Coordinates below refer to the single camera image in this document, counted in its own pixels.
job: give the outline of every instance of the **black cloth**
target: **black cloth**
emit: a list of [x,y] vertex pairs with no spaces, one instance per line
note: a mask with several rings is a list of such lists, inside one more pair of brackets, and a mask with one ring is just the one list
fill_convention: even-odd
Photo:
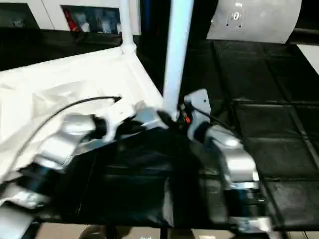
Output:
[[[138,57],[162,91],[166,40],[136,38],[136,42]],[[1,34],[0,69],[119,44],[116,37],[93,33]],[[318,229],[318,86],[319,76],[295,45],[189,43],[180,97],[206,88],[212,114],[243,137],[256,160],[277,230]],[[64,193],[43,219],[229,228],[214,159],[205,152],[196,157],[181,136],[159,129],[151,133],[146,132],[144,143],[136,138],[76,157],[60,189]]]

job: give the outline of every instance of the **black cable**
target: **black cable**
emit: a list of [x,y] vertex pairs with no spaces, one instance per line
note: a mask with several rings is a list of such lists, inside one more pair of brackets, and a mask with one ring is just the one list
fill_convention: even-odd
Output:
[[304,238],[309,239],[309,237],[305,231],[303,231],[302,234],[303,234]]
[[212,116],[212,115],[210,115],[210,114],[208,114],[208,113],[206,113],[206,112],[194,107],[192,104],[189,104],[189,106],[192,107],[193,110],[196,110],[196,111],[200,112],[201,114],[209,117],[211,120],[214,120],[214,121],[218,122],[220,125],[224,126],[229,131],[233,132],[232,128],[229,125],[227,125],[226,123],[222,122],[220,119],[216,118],[215,116]]
[[11,162],[10,166],[8,167],[6,173],[3,175],[3,177],[0,180],[0,183],[2,184],[6,178],[9,176],[9,174],[11,173],[15,163],[17,162],[18,158],[22,155],[22,153],[25,151],[25,149],[28,147],[29,142],[31,142],[33,140],[33,138],[38,134],[38,132],[55,116],[57,116],[59,113],[61,113],[62,111],[66,110],[67,108],[70,108],[72,106],[81,104],[81,103],[85,103],[88,101],[96,101],[96,100],[109,100],[109,99],[113,99],[114,102],[116,103],[117,101],[119,101],[121,99],[121,97],[115,97],[115,96],[99,96],[99,97],[92,97],[92,98],[87,98],[87,99],[83,99],[83,100],[79,100],[73,103],[70,103],[64,107],[62,107],[61,109],[59,109],[58,111],[56,111],[54,114],[52,114],[50,117],[48,117],[44,122],[42,122],[42,124],[40,124],[36,130],[31,134],[31,136],[23,143],[23,145],[21,146],[21,148],[18,150],[18,152],[16,153],[16,155],[13,158],[13,161]]

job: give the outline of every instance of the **floor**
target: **floor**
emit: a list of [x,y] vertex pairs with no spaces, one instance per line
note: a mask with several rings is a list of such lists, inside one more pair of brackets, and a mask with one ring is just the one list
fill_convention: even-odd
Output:
[[[86,225],[45,223],[36,239],[78,239],[86,229]],[[160,230],[155,228],[117,227],[121,239],[160,239]],[[232,234],[228,231],[213,230],[174,230],[169,233],[170,239],[230,239]],[[289,239],[316,239],[319,232],[289,232]]]

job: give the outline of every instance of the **white pole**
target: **white pole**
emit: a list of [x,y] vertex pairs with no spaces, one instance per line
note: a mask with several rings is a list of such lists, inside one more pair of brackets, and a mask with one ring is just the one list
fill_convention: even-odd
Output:
[[164,110],[177,117],[177,104],[183,75],[194,0],[172,0],[165,66]]
[[133,42],[133,34],[131,28],[131,18],[130,18],[130,1],[120,0],[120,20],[121,20],[121,31],[123,44],[122,48],[125,52],[126,49],[132,51],[136,46]]

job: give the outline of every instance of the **red object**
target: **red object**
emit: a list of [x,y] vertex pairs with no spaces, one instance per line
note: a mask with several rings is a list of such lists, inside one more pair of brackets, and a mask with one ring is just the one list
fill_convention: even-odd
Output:
[[185,117],[187,123],[190,123],[190,118],[188,116]]
[[64,12],[64,15],[65,15],[66,21],[69,24],[70,30],[71,31],[79,31],[75,21],[71,17],[70,11],[68,9],[64,9],[63,12]]

